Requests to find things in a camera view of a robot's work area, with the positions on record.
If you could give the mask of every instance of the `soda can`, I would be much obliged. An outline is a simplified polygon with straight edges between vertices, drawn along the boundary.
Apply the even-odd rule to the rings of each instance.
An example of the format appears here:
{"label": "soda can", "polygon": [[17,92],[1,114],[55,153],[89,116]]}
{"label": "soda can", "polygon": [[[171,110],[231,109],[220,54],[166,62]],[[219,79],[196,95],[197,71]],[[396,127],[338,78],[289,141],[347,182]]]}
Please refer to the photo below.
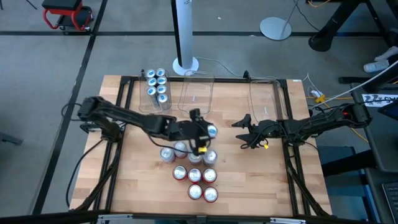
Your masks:
{"label": "soda can", "polygon": [[217,161],[217,152],[210,149],[205,152],[205,155],[203,156],[203,164],[205,166],[211,167],[213,166],[216,161]]}
{"label": "soda can", "polygon": [[164,93],[157,96],[157,101],[159,102],[159,105],[160,107],[162,107],[163,110],[167,110],[171,107],[169,97]]}
{"label": "soda can", "polygon": [[159,77],[157,78],[157,84],[159,85],[166,85],[167,83],[167,78],[166,77]]}
{"label": "soda can", "polygon": [[157,81],[156,78],[148,78],[147,83],[149,86],[157,87]]}
{"label": "soda can", "polygon": [[162,93],[166,93],[167,91],[167,87],[165,85],[159,85],[157,88],[157,93],[158,94],[162,94]]}
{"label": "soda can", "polygon": [[147,94],[148,94],[148,96],[150,97],[150,99],[152,100],[152,104],[155,106],[155,107],[159,107],[160,105],[159,105],[159,102],[157,101],[157,92],[156,92],[156,88],[155,87],[153,87],[153,86],[151,86],[151,87],[149,87],[148,89],[147,89]]}
{"label": "soda can", "polygon": [[200,172],[200,170],[198,170],[198,169],[196,169],[196,168],[192,168],[192,169],[188,172],[188,179],[189,179],[190,182],[192,182],[193,184],[199,183],[199,181],[201,180],[201,172]]}
{"label": "soda can", "polygon": [[203,193],[205,201],[213,203],[218,199],[218,192],[214,187],[208,187]]}
{"label": "soda can", "polygon": [[191,199],[198,200],[201,197],[202,189],[197,184],[192,184],[189,186],[188,195]]}
{"label": "soda can", "polygon": [[214,125],[207,126],[207,132],[211,138],[215,138],[218,134],[218,130]]}
{"label": "soda can", "polygon": [[179,149],[181,151],[185,151],[185,152],[180,152],[180,151],[174,150],[174,154],[178,158],[183,159],[187,156],[188,149],[187,149],[187,145],[184,142],[176,142],[174,144],[174,148]]}
{"label": "soda can", "polygon": [[203,181],[207,184],[212,184],[217,179],[217,173],[212,168],[205,169],[203,171]]}
{"label": "soda can", "polygon": [[183,166],[176,166],[173,170],[173,177],[176,180],[183,180],[187,177],[187,170]]}
{"label": "soda can", "polygon": [[147,71],[147,78],[156,78],[156,72],[152,69]]}
{"label": "soda can", "polygon": [[175,155],[174,155],[174,150],[168,147],[164,147],[163,149],[160,150],[160,158],[165,162],[165,163],[173,163],[175,160]]}
{"label": "soda can", "polygon": [[164,70],[163,68],[158,68],[157,70],[156,70],[156,75],[158,76],[158,77],[162,77],[162,76],[164,76],[166,74],[166,70]]}
{"label": "soda can", "polygon": [[193,153],[190,153],[188,155],[188,160],[191,162],[192,165],[194,166],[199,166],[201,164],[201,161],[203,159],[202,155],[196,156]]}

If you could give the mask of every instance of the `round stand base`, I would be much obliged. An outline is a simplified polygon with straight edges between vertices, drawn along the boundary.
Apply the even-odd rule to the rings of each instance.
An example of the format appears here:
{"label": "round stand base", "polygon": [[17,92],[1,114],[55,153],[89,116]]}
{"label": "round stand base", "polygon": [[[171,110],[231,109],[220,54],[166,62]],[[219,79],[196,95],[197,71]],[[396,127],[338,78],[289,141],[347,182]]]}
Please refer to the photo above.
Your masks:
{"label": "round stand base", "polygon": [[290,24],[286,24],[284,19],[278,17],[268,17],[261,21],[260,31],[264,36],[270,38],[271,40],[284,40],[288,38],[292,33],[292,27]]}
{"label": "round stand base", "polygon": [[192,60],[192,66],[190,68],[183,68],[178,64],[178,58],[176,58],[173,62],[173,69],[175,73],[184,76],[187,71],[197,71],[199,69],[199,62],[198,59],[194,57]]}

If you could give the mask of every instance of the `wooden tabletop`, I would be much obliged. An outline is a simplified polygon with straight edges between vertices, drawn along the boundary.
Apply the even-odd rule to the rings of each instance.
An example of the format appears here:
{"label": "wooden tabletop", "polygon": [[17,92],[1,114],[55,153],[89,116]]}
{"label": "wooden tabletop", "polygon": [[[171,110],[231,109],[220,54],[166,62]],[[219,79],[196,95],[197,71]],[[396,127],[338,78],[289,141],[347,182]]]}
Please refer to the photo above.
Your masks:
{"label": "wooden tabletop", "polygon": [[[99,95],[115,103],[121,76],[104,77]],[[294,119],[308,117],[307,102],[302,82],[287,80]],[[182,82],[172,82],[172,109],[169,115],[178,120],[188,119],[186,112],[177,107]],[[127,85],[122,104],[126,100]],[[232,128],[231,124],[243,119],[246,113],[256,118],[276,119],[272,85],[249,87],[247,83],[214,83],[211,111],[205,119],[218,128],[218,136],[211,147],[218,152],[214,169],[218,178],[213,187],[219,193],[215,203],[206,203],[202,198],[192,200],[187,195],[189,181],[177,182],[172,170],[177,165],[192,168],[187,159],[177,159],[173,164],[160,160],[159,150],[146,134],[135,126],[128,125],[124,135],[121,160],[114,190],[112,212],[207,214],[242,216],[292,216],[287,174],[280,139],[269,139],[269,149],[240,149],[244,142],[235,138],[247,133],[247,129]],[[139,85],[134,84],[130,110],[139,111]],[[85,150],[100,139],[100,132],[90,133]],[[160,144],[172,145],[156,139]],[[103,142],[83,159],[71,208],[79,206],[98,182],[106,143]],[[328,194],[318,152],[312,146],[300,146],[302,167],[307,188],[325,211],[331,213]],[[101,208],[104,208],[108,186],[104,188]],[[296,186],[299,211],[303,213],[300,191]]]}

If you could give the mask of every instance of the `red chair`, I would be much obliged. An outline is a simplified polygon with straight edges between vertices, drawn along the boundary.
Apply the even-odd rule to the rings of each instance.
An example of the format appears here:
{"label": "red chair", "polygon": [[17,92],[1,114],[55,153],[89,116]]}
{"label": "red chair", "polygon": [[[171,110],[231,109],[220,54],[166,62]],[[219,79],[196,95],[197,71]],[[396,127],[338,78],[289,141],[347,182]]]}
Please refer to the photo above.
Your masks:
{"label": "red chair", "polygon": [[[79,31],[90,31],[88,24],[93,21],[93,11],[88,6],[83,6],[81,0],[44,0],[43,19],[51,29],[65,30],[66,27],[74,27]],[[47,19],[47,12],[61,15],[55,26]]]}

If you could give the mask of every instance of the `white pole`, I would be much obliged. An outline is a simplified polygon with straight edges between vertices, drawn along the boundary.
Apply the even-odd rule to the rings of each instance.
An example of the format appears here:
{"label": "white pole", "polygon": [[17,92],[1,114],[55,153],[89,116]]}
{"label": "white pole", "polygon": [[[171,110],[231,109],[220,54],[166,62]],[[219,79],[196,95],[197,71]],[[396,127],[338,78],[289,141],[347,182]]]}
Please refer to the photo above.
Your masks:
{"label": "white pole", "polygon": [[197,71],[199,63],[193,57],[192,0],[171,0],[177,58],[173,62],[175,73]]}

